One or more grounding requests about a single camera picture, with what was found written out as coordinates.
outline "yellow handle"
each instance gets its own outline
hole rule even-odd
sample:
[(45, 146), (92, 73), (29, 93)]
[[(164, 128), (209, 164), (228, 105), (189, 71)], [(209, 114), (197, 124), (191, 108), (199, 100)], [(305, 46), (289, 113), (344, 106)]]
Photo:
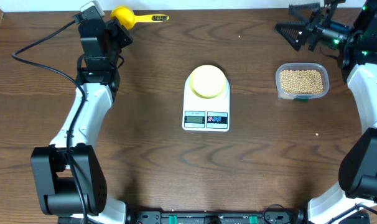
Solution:
[(152, 14), (145, 16), (135, 16), (135, 22), (164, 22), (169, 19), (169, 16), (164, 14)]

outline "digital kitchen scale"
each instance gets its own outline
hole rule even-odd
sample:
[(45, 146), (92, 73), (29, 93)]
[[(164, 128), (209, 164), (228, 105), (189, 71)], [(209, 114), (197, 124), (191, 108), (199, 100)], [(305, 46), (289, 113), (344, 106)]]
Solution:
[(213, 65), (196, 68), (184, 86), (182, 127), (187, 131), (228, 131), (230, 84)]

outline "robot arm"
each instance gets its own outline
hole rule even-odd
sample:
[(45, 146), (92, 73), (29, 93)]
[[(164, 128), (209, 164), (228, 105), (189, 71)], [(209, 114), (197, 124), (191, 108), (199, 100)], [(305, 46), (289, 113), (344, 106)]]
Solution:
[[(295, 50), (308, 42), (313, 51), (321, 42), (340, 51), (338, 66), (361, 120), (363, 135), (342, 161), (339, 182), (308, 202), (305, 220), (312, 223), (338, 223), (362, 209), (359, 205), (377, 205), (377, 0), (367, 0), (353, 26), (331, 20), (342, 2), (290, 6), (290, 14), (301, 21), (276, 25)], [(299, 9), (313, 10), (310, 19), (304, 19)]]
[[(104, 22), (102, 16), (104, 12), (96, 1), (89, 2), (73, 16), (75, 23), (79, 24), (84, 51), (78, 59), (76, 82), (83, 89), (86, 101), (73, 125), (70, 145), (88, 218), (96, 223), (115, 224), (125, 222), (126, 205), (107, 196), (106, 180), (94, 148), (103, 118), (111, 108), (119, 87), (119, 54), (133, 40), (117, 19)], [(82, 60), (86, 67), (81, 67)], [(57, 175), (69, 169), (67, 131), (82, 99), (81, 91), (76, 89), (75, 101), (59, 133), (49, 146), (36, 147), (31, 155), (35, 185), (44, 214), (82, 218), (82, 202), (74, 179)]]

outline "green connector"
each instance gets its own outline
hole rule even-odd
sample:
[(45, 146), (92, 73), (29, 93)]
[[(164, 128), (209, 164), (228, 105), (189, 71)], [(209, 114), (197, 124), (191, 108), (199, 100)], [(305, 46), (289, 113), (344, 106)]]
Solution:
[(258, 224), (258, 217), (250, 216), (249, 217), (249, 224)]
[(177, 224), (177, 216), (169, 215), (169, 224)]

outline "yellow measuring spoon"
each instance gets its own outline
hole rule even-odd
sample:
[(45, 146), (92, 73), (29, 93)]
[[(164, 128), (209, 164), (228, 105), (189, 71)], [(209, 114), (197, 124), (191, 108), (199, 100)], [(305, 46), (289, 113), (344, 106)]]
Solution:
[(118, 6), (111, 12), (111, 19), (117, 18), (119, 23), (125, 28), (132, 29), (137, 22), (164, 22), (169, 16), (163, 14), (152, 14), (145, 16), (135, 16), (133, 11), (124, 6)]

